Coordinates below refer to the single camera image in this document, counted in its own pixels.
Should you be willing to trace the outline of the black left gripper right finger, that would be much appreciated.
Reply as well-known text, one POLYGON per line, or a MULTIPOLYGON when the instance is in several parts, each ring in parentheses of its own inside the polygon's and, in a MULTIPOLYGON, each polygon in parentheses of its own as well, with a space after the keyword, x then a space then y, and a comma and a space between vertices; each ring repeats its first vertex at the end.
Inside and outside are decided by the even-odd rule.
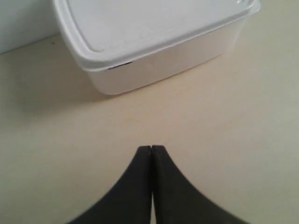
POLYGON ((200 193, 178 169, 164 146, 152 146, 151 153, 156 223, 244 223, 200 193))

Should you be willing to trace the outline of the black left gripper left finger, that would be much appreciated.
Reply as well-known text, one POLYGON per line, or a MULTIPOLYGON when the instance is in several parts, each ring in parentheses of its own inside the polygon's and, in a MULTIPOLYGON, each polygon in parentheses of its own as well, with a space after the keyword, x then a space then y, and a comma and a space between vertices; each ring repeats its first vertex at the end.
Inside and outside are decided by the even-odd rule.
POLYGON ((71 224, 149 224, 151 221, 151 147, 138 147, 113 187, 71 224))

